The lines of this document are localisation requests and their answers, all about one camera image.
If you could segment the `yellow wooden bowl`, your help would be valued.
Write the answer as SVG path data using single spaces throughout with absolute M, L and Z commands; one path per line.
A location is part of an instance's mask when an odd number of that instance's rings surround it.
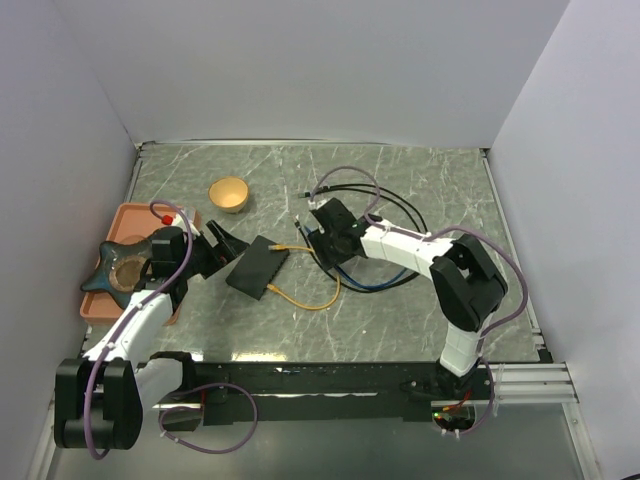
M 209 200 L 221 211 L 239 213 L 249 200 L 250 190 L 245 180 L 227 176 L 213 182 L 208 190 Z

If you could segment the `black network switch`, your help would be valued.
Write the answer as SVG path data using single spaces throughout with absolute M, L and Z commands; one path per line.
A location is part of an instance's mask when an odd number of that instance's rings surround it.
M 226 277 L 226 284 L 260 300 L 289 256 L 288 250 L 273 250 L 275 242 L 258 235 Z

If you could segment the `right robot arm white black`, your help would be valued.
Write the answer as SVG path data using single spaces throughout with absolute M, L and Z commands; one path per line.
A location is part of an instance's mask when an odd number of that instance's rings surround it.
M 311 201 L 309 210 L 319 227 L 308 240 L 323 269 L 359 256 L 387 261 L 432 282 L 448 321 L 437 386 L 448 398 L 463 396 L 472 386 L 470 371 L 480 356 L 482 330 L 508 292 L 480 241 L 469 234 L 432 238 L 378 216 L 357 218 L 336 198 Z

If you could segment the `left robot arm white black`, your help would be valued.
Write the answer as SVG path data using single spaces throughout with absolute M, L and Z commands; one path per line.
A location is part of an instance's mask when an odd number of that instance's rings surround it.
M 108 292 L 123 313 L 93 348 L 56 370 L 57 446 L 88 449 L 97 459 L 111 450 L 128 450 L 157 402 L 168 395 L 185 402 L 196 394 L 200 379 L 191 354 L 147 350 L 179 309 L 189 280 L 212 276 L 249 246 L 215 221 L 207 227 L 215 244 L 178 224 L 134 244 L 100 244 L 99 263 L 82 288 Z

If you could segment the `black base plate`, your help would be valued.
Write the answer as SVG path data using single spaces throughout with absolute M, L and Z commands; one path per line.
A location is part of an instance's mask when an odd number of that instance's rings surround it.
M 235 422 L 399 418 L 429 422 L 439 404 L 487 401 L 493 379 L 477 363 L 462 377 L 436 362 L 190 362 L 178 387 L 147 407 L 197 407 L 206 426 Z

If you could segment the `aluminium frame rail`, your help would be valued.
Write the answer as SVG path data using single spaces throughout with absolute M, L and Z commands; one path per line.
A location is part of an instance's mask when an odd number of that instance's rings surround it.
M 496 398 L 504 404 L 577 403 L 578 396 L 564 363 L 492 364 Z

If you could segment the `dark blue star dish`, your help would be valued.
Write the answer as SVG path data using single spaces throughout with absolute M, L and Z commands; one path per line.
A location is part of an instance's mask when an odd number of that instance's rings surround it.
M 99 261 L 93 273 L 81 284 L 85 293 L 107 293 L 115 303 L 126 309 L 135 287 L 152 257 L 152 241 L 160 234 L 157 229 L 131 244 L 103 241 L 99 245 Z

